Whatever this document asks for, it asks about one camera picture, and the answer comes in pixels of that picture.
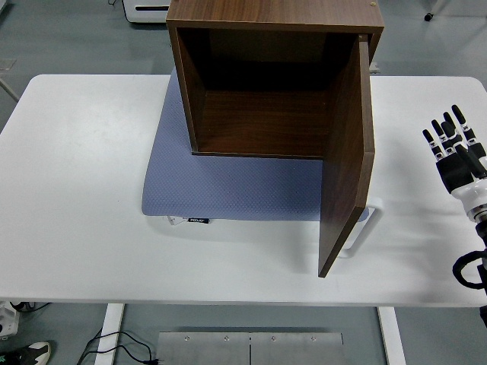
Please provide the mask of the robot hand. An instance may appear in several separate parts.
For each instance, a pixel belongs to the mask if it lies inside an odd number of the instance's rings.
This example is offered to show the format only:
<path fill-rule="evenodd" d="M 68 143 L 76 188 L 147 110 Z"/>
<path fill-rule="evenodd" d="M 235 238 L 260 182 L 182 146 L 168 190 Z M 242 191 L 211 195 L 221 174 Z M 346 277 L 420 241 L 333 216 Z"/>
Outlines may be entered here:
<path fill-rule="evenodd" d="M 486 149 L 461 109 L 453 105 L 451 110 L 443 114 L 443 122 L 431 121 L 436 135 L 427 129 L 422 134 L 445 189 L 462 203 L 467 217 L 479 223 L 486 219 Z"/>

